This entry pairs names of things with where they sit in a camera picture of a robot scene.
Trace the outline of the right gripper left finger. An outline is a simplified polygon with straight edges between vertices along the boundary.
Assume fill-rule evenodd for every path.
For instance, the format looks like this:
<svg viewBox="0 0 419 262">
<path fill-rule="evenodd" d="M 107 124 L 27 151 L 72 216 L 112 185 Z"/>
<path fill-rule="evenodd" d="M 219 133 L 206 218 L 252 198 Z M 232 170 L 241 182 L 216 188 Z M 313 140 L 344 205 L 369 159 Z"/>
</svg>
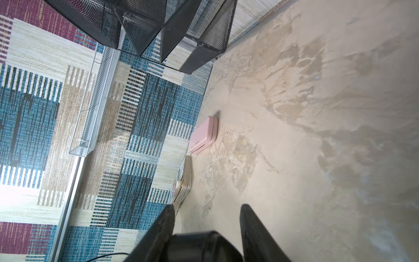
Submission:
<svg viewBox="0 0 419 262">
<path fill-rule="evenodd" d="M 158 262 L 165 244 L 173 235 L 175 209 L 167 205 L 125 262 Z"/>
</svg>

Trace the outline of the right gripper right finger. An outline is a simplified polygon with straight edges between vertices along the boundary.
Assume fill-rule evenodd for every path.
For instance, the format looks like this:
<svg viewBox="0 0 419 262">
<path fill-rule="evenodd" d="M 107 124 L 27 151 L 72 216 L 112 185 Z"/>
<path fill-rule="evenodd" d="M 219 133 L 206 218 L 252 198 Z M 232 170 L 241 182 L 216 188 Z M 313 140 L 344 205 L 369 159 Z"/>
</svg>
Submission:
<svg viewBox="0 0 419 262">
<path fill-rule="evenodd" d="M 248 204 L 241 206 L 240 228 L 245 262 L 291 262 Z"/>
</svg>

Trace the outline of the black stapler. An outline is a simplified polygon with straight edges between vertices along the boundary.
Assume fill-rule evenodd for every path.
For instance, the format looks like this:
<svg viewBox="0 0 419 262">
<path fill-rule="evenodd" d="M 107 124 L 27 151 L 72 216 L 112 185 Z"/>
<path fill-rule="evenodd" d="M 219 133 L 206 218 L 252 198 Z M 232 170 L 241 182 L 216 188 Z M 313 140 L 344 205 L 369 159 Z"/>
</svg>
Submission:
<svg viewBox="0 0 419 262">
<path fill-rule="evenodd" d="M 241 253 L 220 233 L 206 231 L 173 235 L 161 262 L 243 262 Z"/>
</svg>

